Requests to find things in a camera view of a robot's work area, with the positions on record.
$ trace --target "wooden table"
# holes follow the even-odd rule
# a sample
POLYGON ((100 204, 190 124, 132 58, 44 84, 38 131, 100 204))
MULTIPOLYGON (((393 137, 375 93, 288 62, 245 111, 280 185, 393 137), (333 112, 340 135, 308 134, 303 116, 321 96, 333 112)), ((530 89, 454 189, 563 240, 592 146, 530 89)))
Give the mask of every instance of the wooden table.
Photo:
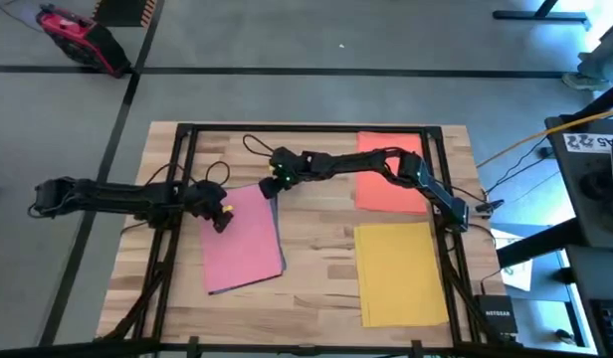
MULTIPOLYGON (((176 122, 152 123, 136 183, 144 183, 169 161, 176 125, 176 122)), ((466 127, 446 125, 443 132, 453 184, 479 193, 480 182, 466 127)), ((192 176, 204 178, 207 167, 217 160, 231 166, 227 187, 255 184, 268 176, 267 158, 249 153, 242 144, 243 134, 202 132, 192 176)), ((256 135, 272 147, 284 145, 294 152, 356 151, 355 133, 260 132, 256 135)), ((156 180, 164 180, 164 172, 156 180)), ((224 173, 220 166, 216 167, 211 178, 220 182, 224 173)), ((287 270, 281 277, 212 296, 203 289, 198 219, 185 215, 162 341, 185 343, 189 336, 196 335, 202 343, 220 344, 407 347, 411 340, 421 340, 425 347, 452 346, 448 323, 430 327, 361 326, 353 227, 366 223, 428 222, 430 218, 357 210, 354 188, 354 175, 348 174, 300 184, 281 193, 279 226, 287 270)), ((467 196, 463 198, 471 206, 477 204, 467 196)), ((489 226, 480 219, 471 222, 489 226)), ((128 219, 126 225, 134 223, 128 219)), ((152 233, 142 226, 122 236, 98 335, 112 330, 139 297, 152 233)), ((478 292, 482 277, 499 269, 495 248, 488 234, 477 228, 465 233, 463 241, 471 286, 478 292)), ((499 275, 486 280, 486 289, 489 294, 505 294, 499 275)), ((456 296, 462 335, 468 339, 465 308, 456 296)), ((152 320, 153 313, 148 314, 145 332, 151 332, 152 320)))

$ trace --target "yellow folder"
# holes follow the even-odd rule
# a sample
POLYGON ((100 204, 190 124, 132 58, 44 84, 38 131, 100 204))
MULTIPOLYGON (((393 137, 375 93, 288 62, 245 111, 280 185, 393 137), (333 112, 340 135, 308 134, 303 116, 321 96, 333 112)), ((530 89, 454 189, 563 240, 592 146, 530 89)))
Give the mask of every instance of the yellow folder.
POLYGON ((427 223, 355 228, 362 326, 429 326, 448 321, 427 223))

